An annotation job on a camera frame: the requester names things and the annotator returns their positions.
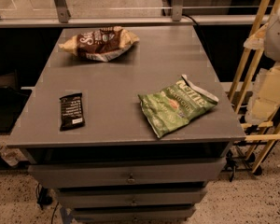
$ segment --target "gray drawer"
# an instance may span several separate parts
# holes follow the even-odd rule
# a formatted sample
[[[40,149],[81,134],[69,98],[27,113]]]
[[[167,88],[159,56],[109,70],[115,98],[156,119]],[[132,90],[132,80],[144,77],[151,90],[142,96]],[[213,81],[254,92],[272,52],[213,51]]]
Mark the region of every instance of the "gray drawer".
[[[29,173],[45,188],[74,188],[154,183],[200,182],[216,179],[225,158],[32,165]]]
[[[159,189],[98,189],[89,191],[57,190],[58,201],[62,206],[75,208],[129,207],[145,205],[193,204],[199,203],[206,189],[162,188]]]
[[[99,209],[73,211],[81,222],[138,221],[138,220],[186,220],[195,212],[194,206],[146,207],[132,209]]]

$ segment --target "desk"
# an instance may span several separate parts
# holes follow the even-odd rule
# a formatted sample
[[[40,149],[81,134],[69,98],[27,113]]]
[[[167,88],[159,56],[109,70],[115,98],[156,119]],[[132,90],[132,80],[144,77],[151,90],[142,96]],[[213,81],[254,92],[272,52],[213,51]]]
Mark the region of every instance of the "desk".
[[[191,26],[127,28],[140,42],[109,63],[81,61],[56,45],[10,138],[29,172],[79,221],[184,219],[245,134]],[[64,29],[58,43],[90,29]],[[212,92],[209,113],[158,139],[138,93],[181,74]],[[83,93],[86,125],[60,132],[59,98]]]

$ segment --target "floor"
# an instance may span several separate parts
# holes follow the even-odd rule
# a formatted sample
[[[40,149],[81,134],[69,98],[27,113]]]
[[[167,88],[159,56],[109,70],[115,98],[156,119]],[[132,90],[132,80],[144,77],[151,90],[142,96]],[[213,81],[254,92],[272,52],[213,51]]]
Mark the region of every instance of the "floor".
[[[8,136],[0,136],[3,146]],[[25,160],[18,153],[19,160]],[[255,176],[238,162],[239,172],[230,182],[231,172],[222,172],[217,180],[207,185],[207,193],[203,200],[196,204],[196,212],[187,221],[165,222],[166,224],[280,224],[280,142],[261,165],[262,175]],[[37,182],[27,174],[26,170],[0,171],[0,224],[44,224],[50,223],[56,199],[43,209],[36,203]],[[61,206],[54,213],[52,223],[63,223]],[[64,223],[77,223],[74,219]]]
[[[99,1],[103,1],[104,4],[95,8],[94,5]],[[161,0],[68,0],[72,16],[77,18],[103,16],[103,10],[107,11],[104,16],[119,16],[114,9],[111,9],[111,5],[114,4],[117,7],[137,7],[124,9],[121,15],[124,17],[160,16]],[[8,19],[22,18],[27,14],[31,14],[34,18],[55,18],[56,13],[54,10],[52,12],[52,7],[51,0],[0,0],[0,15]],[[7,140],[8,135],[0,135],[1,146]],[[25,160],[19,151],[17,151],[17,158],[21,161]],[[217,180],[207,185],[208,192],[201,203],[196,205],[197,211],[192,218],[184,222],[166,223],[280,224],[280,143],[261,167],[262,175],[254,176],[248,171],[237,172],[232,182],[229,180],[231,173],[222,172]],[[54,193],[49,191],[53,203],[41,209],[36,203],[36,188],[37,182],[27,174],[25,169],[0,170],[0,224],[62,223],[63,208],[58,206],[54,213],[57,203]]]

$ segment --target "black package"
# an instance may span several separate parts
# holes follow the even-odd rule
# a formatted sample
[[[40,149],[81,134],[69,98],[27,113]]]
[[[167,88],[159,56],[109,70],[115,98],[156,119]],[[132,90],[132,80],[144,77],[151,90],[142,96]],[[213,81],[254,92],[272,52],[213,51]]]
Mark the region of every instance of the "black package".
[[[60,131],[72,130],[85,124],[82,109],[82,93],[74,93],[60,98],[62,125]]]

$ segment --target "green chip bag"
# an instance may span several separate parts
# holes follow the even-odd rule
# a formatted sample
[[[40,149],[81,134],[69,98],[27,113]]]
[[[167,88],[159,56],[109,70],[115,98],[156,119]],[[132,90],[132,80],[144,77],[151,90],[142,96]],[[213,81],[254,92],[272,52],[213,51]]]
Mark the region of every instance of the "green chip bag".
[[[138,95],[158,138],[189,124],[218,103],[218,98],[188,81],[186,75],[160,92]]]

